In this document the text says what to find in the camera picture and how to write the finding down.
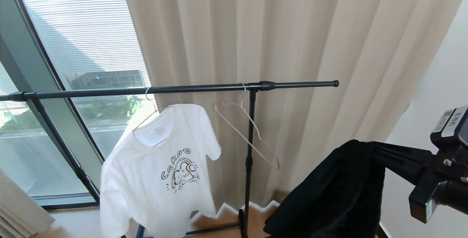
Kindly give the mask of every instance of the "curtain fold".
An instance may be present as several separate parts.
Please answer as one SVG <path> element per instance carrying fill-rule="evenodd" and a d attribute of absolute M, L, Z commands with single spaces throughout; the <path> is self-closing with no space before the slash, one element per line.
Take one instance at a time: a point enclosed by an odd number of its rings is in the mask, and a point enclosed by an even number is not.
<path fill-rule="evenodd" d="M 46 231 L 54 221 L 0 169 L 0 236 L 28 238 Z"/>
<path fill-rule="evenodd" d="M 256 124 L 279 157 L 254 153 L 251 201 L 290 191 L 349 139 L 385 141 L 461 0 L 127 0 L 152 85 L 339 80 L 338 88 L 259 92 Z M 157 95 L 206 108 L 223 149 L 209 162 L 215 203 L 244 205 L 247 143 L 215 115 L 242 92 Z M 244 98 L 248 107 L 248 97 Z M 247 134 L 248 119 L 222 109 Z M 254 144 L 268 155 L 267 148 Z"/>

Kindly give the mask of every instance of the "robotic arm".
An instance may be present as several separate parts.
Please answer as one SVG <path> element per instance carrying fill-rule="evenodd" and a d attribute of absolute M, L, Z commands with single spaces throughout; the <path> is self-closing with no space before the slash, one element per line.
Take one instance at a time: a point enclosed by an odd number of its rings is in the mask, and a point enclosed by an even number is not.
<path fill-rule="evenodd" d="M 372 142 L 381 165 L 415 185 L 411 216 L 427 223 L 439 204 L 468 215 L 468 105 L 446 111 L 431 133 L 437 154 Z"/>

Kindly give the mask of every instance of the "t-shirt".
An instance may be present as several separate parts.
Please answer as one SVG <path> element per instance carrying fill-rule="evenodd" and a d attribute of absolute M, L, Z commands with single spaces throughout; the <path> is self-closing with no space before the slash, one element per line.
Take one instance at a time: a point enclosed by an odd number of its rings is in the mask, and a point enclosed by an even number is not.
<path fill-rule="evenodd" d="M 155 238 L 181 238 L 193 211 L 215 217 L 205 155 L 216 160 L 220 154 L 199 105 L 171 105 L 136 128 L 102 166 L 102 235 L 124 235 L 133 218 Z"/>

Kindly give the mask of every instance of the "black cloth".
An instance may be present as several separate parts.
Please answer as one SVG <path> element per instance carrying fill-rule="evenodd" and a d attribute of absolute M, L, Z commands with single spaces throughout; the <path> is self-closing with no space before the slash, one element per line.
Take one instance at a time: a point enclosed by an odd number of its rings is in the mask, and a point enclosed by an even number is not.
<path fill-rule="evenodd" d="M 374 238 L 385 167 L 371 143 L 351 140 L 333 152 L 265 221 L 271 238 Z"/>

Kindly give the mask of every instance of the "black cylinder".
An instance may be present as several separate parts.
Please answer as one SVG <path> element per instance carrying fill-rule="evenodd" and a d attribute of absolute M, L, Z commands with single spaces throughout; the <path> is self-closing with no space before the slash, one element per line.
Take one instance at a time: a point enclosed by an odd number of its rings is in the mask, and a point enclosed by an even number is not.
<path fill-rule="evenodd" d="M 436 193 L 436 203 L 468 215 L 468 183 L 452 180 L 441 183 Z"/>

